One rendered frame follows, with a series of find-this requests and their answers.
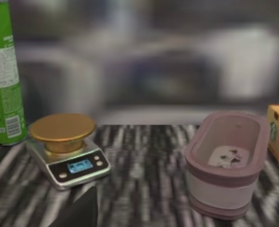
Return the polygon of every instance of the pink plastic tub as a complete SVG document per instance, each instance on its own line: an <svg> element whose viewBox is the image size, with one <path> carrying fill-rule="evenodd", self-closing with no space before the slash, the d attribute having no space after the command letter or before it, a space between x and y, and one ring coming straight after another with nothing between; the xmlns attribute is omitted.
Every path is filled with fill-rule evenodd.
<svg viewBox="0 0 279 227"><path fill-rule="evenodd" d="M192 206L213 218L243 216L267 157L269 136L269 124L261 117L209 115L185 150Z"/></svg>

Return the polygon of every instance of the green circular logo on box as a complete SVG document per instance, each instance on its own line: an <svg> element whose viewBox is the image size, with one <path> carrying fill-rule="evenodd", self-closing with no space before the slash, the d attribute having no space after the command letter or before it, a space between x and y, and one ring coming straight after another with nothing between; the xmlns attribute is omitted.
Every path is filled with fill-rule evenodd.
<svg viewBox="0 0 279 227"><path fill-rule="evenodd" d="M272 141L274 141L276 139L276 135L277 135L277 127L274 122L270 123L270 127L271 127L270 138Z"/></svg>

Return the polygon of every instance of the green can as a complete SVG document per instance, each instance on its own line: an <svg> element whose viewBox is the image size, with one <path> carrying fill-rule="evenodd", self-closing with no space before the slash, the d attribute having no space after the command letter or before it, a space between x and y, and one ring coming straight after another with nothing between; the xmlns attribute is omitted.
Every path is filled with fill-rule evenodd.
<svg viewBox="0 0 279 227"><path fill-rule="evenodd" d="M0 145L27 136L8 0L0 0Z"/></svg>

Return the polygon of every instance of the scale display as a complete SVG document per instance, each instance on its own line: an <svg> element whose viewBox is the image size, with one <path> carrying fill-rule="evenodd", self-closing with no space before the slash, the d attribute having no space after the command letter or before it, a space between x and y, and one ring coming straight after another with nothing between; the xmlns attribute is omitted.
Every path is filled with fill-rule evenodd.
<svg viewBox="0 0 279 227"><path fill-rule="evenodd" d="M71 174L75 174L93 167L92 163L88 160L82 160L80 162L67 164L68 170Z"/></svg>

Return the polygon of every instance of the striped tablecloth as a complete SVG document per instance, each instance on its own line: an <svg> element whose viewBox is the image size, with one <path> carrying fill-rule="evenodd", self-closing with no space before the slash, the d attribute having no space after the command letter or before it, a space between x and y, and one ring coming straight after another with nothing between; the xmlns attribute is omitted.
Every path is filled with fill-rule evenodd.
<svg viewBox="0 0 279 227"><path fill-rule="evenodd" d="M269 157L246 216L227 222L189 205L184 146L195 126L100 126L92 140L113 165L103 180L59 192L24 144L0 147L0 227L47 227L92 185L99 227L279 227L279 165Z"/></svg>

